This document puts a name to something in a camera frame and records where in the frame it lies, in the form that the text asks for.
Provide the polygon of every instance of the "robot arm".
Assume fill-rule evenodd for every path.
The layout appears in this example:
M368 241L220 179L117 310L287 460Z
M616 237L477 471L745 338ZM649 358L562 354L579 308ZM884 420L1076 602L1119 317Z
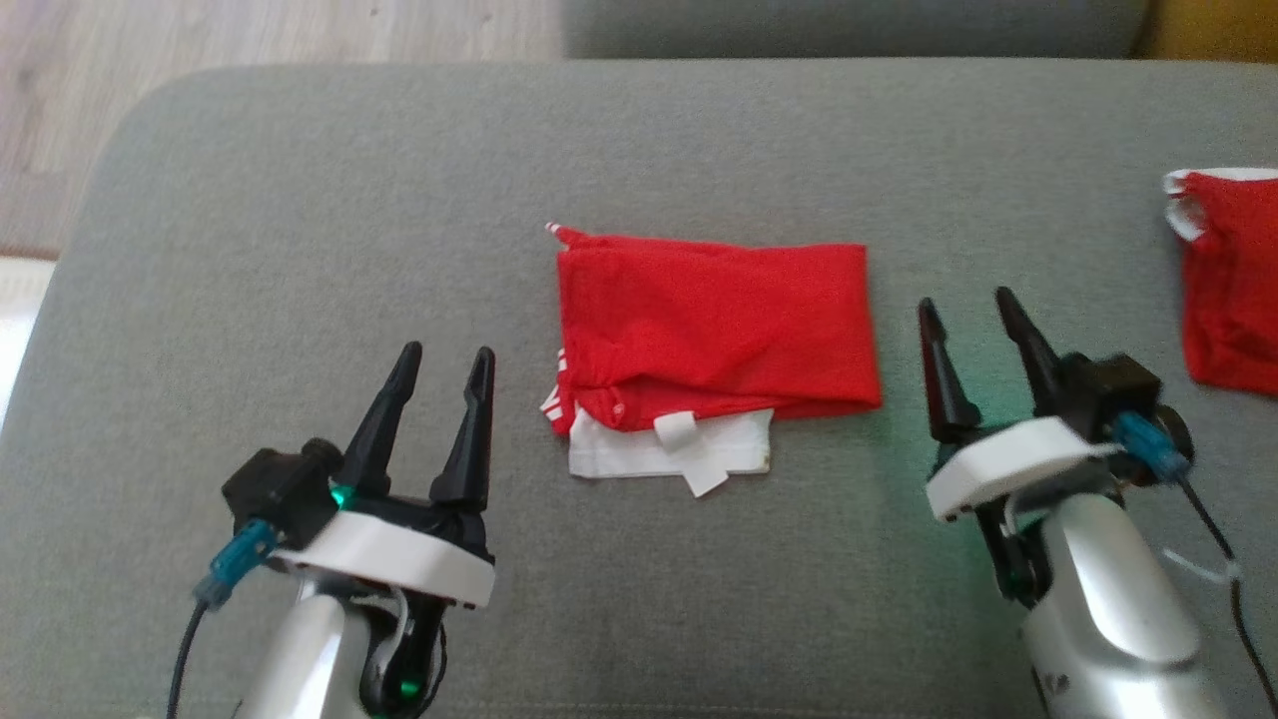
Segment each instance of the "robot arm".
M422 345L409 342L344 455L325 441L302 455L263 450L222 487L236 533L227 549L254 536L256 552L215 559L197 589L193 627L253 566L302 585L238 719L417 719L443 679L443 613L488 604L496 573L482 513L496 359L488 347L475 355L465 418L428 501L391 496L386 475L420 363Z
M933 515L975 516L999 591L1029 609L1020 635L1049 716L1224 718L1199 628L1123 510L1123 489L1159 481L1182 484L1200 507L1186 480L1189 432L1134 359L1058 358L1010 289L996 298L1035 416L997 427L964 393L932 300L919 304L941 446L927 488ZM1259 660L1256 669L1268 690Z

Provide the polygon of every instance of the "blue cable connector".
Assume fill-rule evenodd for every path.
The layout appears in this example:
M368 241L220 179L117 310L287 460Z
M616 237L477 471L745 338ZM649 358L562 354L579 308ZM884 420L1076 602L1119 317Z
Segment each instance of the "blue cable connector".
M196 602L204 602L213 610L220 609L231 598L235 585L266 562L279 544L279 534L267 522L252 520L244 525L208 564L208 575L192 591Z
M1159 484L1180 484L1189 476L1190 461L1176 451L1172 438L1158 430L1149 420L1135 412L1123 412L1114 420L1113 441L1127 455L1140 460L1154 473Z

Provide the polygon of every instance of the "red garment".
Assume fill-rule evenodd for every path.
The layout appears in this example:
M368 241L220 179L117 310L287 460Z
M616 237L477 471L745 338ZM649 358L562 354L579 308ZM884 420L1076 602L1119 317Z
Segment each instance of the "red garment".
M1205 384L1278 395L1278 180L1199 172L1203 208L1185 248L1185 364Z
M552 227L573 406L621 432L776 409L824 418L882 405L859 244L746 249Z

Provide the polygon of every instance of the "gray cushion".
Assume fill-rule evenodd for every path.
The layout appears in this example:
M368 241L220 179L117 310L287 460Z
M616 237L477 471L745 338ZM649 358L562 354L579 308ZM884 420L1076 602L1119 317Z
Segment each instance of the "gray cushion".
M571 57L1125 57L1149 0L560 0Z
M932 520L914 307L933 295L992 419L1029 396L992 290L1057 347L1167 383L1200 492L1278 651L1269 400L1196 387L1159 175L1278 163L1266 66L1052 60L580 63L225 70L169 86L101 158L0 437L6 715L157 715L259 447L345 443L405 340L392 462L420 494L483 342L498 355L492 605L450 613L436 716L1035 715L969 522ZM557 220L749 245L861 241L886 407L774 428L773 471L566 475L538 405L558 347ZM1155 548L1218 561L1182 498ZM1238 716L1261 696L1226 593L1171 568ZM256 575L197 637L184 716L225 718L293 585Z

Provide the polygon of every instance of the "black cable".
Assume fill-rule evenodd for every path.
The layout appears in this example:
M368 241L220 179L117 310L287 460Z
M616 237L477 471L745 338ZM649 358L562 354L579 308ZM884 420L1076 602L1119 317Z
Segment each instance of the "black cable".
M1194 506L1194 511L1197 512L1199 518L1206 525L1206 531L1212 533L1212 539L1220 548L1224 559L1232 566L1233 548L1229 547L1229 540L1224 539L1224 533L1212 520L1206 507L1203 506L1203 501L1199 499L1197 493L1190 487L1189 480L1181 480L1181 489L1185 490L1185 497ZM1251 642L1251 635L1247 633L1247 626L1242 618L1242 580L1232 572L1229 577L1229 612L1233 614L1233 628L1238 632L1242 649L1247 650L1247 659L1251 660L1251 667L1256 670L1256 677L1260 679L1260 687L1265 692L1265 700L1269 701L1269 711L1278 718L1278 696L1274 696L1273 679L1269 678L1269 672L1265 669L1264 663L1260 662L1260 654L1256 651L1256 645Z
M403 713L395 714L395 719L417 719L426 714L426 710L435 702L435 695L440 693L440 685L443 683L443 672L449 668L449 635L440 624L440 669L435 673L435 679L429 688L417 695L417 701L405 708Z
M178 699L181 696L181 676L187 673L187 655L190 654L190 642L194 641L196 630L199 628L199 621L204 618L206 612L208 612L208 603L196 602L196 610L190 613L187 632L181 635L181 644L178 645L178 660L173 664L173 681L169 683L169 709L165 711L165 719L178 718Z

